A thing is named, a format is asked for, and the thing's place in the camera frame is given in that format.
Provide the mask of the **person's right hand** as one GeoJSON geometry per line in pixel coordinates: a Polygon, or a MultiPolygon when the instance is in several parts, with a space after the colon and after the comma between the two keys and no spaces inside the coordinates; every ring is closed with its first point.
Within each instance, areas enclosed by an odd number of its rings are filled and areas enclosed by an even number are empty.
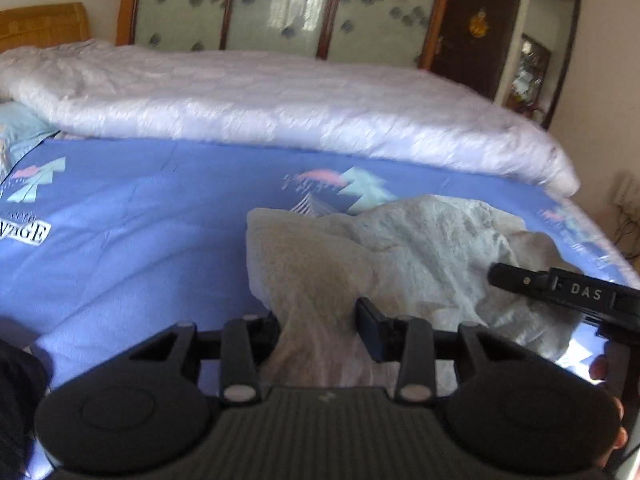
{"type": "MultiPolygon", "coordinates": [[[[590,364],[589,377],[592,380],[595,380],[598,383],[598,386],[601,389],[604,389],[608,393],[608,395],[616,405],[616,408],[618,411],[618,418],[620,420],[623,420],[624,414],[625,414],[623,403],[620,402],[620,399],[617,396],[612,395],[610,388],[608,388],[608,383],[606,382],[606,376],[608,376],[608,360],[606,359],[606,356],[604,354],[600,354],[600,356],[597,356],[593,360],[593,362],[590,364]]],[[[612,453],[614,451],[619,450],[620,448],[623,448],[627,444],[627,442],[628,442],[628,432],[623,427],[623,425],[620,425],[620,428],[618,428],[616,439],[614,440],[613,444],[600,458],[596,460],[596,464],[600,468],[604,468],[608,463],[608,460],[610,459],[612,453]]]]}

